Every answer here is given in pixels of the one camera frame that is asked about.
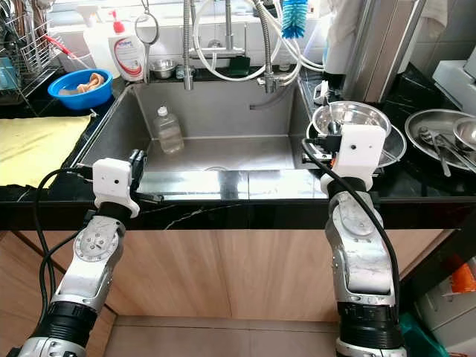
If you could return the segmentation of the red handled utensil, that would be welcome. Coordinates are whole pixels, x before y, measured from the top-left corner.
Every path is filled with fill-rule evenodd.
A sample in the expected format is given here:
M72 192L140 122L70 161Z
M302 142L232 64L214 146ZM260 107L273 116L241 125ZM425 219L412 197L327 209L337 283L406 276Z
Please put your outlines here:
M61 51L63 54L67 54L69 58L71 58L72 60L76 60L77 57L76 55L74 54L74 52L72 52L71 50L69 50L68 48L66 48L62 43L61 41L59 41L57 38L54 38L52 37L51 35L44 35L43 38L45 39L45 41L48 41L48 43L51 43L52 45L55 45L55 47L58 48L59 51Z

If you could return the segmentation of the orange plastic item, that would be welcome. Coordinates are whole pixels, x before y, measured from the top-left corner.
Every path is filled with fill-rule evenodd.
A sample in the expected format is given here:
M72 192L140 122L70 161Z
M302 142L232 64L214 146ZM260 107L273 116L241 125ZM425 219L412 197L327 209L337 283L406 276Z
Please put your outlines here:
M450 275L450 292L453 295L476 292L476 271L474 271L472 263L473 260L465 261Z

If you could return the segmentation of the small white plastic holder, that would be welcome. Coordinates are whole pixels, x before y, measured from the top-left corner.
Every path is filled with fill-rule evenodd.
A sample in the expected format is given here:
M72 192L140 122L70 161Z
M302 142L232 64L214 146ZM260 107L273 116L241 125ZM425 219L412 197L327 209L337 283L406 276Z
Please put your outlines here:
M312 101L317 106L325 106L330 102L330 87L329 82L323 80L312 91Z

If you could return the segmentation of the tall stainless steel canister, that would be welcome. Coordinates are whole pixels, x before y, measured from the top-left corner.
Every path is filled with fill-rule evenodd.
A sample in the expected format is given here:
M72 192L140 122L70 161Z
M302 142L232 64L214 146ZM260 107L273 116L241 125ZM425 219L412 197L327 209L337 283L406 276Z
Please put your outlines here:
M340 95L380 103L407 54L426 0L358 0L360 23Z

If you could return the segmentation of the teal plastic item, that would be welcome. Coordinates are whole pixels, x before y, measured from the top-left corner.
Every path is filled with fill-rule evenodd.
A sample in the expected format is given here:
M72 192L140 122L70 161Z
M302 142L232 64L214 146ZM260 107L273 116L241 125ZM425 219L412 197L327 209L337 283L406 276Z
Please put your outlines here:
M400 330L408 357L431 357L431 348L425 340L425 334L411 314L400 315Z

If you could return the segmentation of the large steel basin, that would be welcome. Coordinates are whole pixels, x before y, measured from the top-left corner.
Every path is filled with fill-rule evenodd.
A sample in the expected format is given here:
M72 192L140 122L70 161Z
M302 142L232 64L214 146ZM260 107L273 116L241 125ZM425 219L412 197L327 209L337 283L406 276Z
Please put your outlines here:
M383 153L378 164L380 169L398 162L407 152L407 141L400 130L394 129L388 116L381 110L374 108L374 106L353 101L337 101L319 106L312 115L312 122L309 124L312 133L307 133L307 138L327 134L331 121L341 125L344 125L344 123L363 123L363 125L374 125L383 128L387 133L387 139L385 139Z

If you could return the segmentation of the white plastic container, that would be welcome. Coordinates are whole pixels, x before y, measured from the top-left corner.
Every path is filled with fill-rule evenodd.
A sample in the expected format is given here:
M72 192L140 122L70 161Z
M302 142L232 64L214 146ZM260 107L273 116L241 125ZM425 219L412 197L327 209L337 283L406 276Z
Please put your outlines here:
M327 49L324 52L326 74L346 74L363 14L364 0L323 0L329 22Z

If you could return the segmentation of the light blue mug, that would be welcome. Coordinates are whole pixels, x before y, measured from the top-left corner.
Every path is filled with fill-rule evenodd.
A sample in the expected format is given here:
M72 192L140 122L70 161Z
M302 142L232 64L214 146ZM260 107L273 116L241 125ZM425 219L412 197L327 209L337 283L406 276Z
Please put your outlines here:
M14 91L20 85L19 71L9 57L0 57L0 88L1 91Z

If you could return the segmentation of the blue plastic bowl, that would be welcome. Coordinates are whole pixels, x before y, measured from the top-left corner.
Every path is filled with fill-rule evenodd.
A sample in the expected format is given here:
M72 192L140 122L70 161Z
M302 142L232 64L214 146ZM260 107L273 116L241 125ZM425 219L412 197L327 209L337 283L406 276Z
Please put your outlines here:
M81 84L88 84L92 75L102 76L104 81L101 85L95 86L86 92L78 92L77 88ZM92 109L101 106L112 98L112 81L115 76L108 69L80 69L62 75L57 80L51 82L47 87L47 93L51 97L58 99L61 104L71 110Z

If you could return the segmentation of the yellow dish cloth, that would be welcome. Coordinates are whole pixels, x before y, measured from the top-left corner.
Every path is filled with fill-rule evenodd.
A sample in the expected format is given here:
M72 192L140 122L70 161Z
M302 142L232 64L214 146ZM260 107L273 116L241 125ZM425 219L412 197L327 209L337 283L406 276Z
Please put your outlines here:
M60 169L91 122L78 117L0 119L0 186L37 187Z

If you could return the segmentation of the clear plastic bottle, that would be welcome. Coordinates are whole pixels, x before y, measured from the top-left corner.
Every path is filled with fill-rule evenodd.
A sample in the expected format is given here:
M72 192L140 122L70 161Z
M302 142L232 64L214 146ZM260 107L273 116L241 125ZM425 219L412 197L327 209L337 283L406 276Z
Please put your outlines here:
M160 106L157 109L155 126L157 139L164 153L173 154L184 149L179 119L166 106Z

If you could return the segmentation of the white red pump soap bottle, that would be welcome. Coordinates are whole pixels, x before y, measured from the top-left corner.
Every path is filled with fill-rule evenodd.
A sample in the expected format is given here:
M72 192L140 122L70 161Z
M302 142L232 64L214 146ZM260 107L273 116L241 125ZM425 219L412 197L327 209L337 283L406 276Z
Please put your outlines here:
M112 33L108 45L116 69L128 82L145 80L147 61L142 41L129 21L119 20L116 10L110 10L109 15L112 17Z

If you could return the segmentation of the brown wooden cabinet side panel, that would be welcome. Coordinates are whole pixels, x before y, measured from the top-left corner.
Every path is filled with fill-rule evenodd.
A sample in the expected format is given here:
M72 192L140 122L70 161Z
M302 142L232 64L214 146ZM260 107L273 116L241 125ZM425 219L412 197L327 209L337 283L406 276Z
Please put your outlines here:
M0 234L1 357L20 347L33 333L42 302L39 292L41 256L10 231Z

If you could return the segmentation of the brown wooden cabinet door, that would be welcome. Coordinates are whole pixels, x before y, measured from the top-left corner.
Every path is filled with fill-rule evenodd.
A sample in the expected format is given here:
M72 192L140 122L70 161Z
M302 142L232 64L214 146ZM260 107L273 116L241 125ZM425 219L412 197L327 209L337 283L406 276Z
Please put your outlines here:
M337 321L322 229L228 229L217 241L231 318Z
M220 257L213 231L128 231L106 305L119 315L229 318Z

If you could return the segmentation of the steel serving utensil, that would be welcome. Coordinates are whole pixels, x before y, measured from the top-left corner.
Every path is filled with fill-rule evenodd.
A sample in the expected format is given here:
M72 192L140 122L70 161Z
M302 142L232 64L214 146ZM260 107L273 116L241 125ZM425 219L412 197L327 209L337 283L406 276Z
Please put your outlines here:
M446 177L450 177L450 169L448 165L448 159L443 155L443 152L449 152L452 156L454 156L463 166L468 170L472 171L472 173L476 174L476 164L462 154L461 150L456 149L452 143L446 139L445 136L442 134L434 134L427 126L420 126L418 129L418 137L422 139L428 145L431 145L435 152L437 152L437 157L440 163L440 166L443 169L443 175Z

